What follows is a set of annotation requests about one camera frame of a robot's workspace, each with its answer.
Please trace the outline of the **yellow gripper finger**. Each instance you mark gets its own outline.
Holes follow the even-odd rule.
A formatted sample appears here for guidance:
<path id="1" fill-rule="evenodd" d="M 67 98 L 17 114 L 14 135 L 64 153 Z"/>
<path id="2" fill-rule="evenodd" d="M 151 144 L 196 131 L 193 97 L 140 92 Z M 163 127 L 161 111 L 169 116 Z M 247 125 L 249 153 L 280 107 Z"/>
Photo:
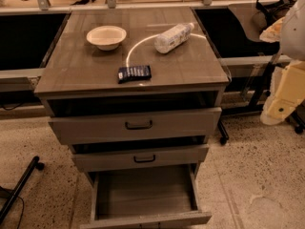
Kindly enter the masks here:
<path id="1" fill-rule="evenodd" d="M 275 21 L 271 26 L 269 26 L 259 35 L 259 39 L 268 43 L 278 42 L 280 40 L 283 20 L 284 18 L 280 18 Z"/>
<path id="2" fill-rule="evenodd" d="M 293 60 L 285 68 L 275 67 L 270 92 L 260 121 L 266 125 L 276 125 L 305 100 L 305 62 Z"/>

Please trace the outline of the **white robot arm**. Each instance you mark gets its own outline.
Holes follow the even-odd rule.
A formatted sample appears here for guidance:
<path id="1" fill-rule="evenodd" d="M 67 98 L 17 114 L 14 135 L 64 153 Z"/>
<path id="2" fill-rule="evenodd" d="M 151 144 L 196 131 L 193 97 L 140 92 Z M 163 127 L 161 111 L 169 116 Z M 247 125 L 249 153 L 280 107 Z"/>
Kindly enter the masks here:
<path id="1" fill-rule="evenodd" d="M 260 121 L 275 125 L 284 121 L 305 100 L 305 0 L 297 0 L 283 18 L 260 34 L 265 42 L 278 41 L 280 51 L 292 61 L 284 69 L 275 67 L 270 96 Z"/>

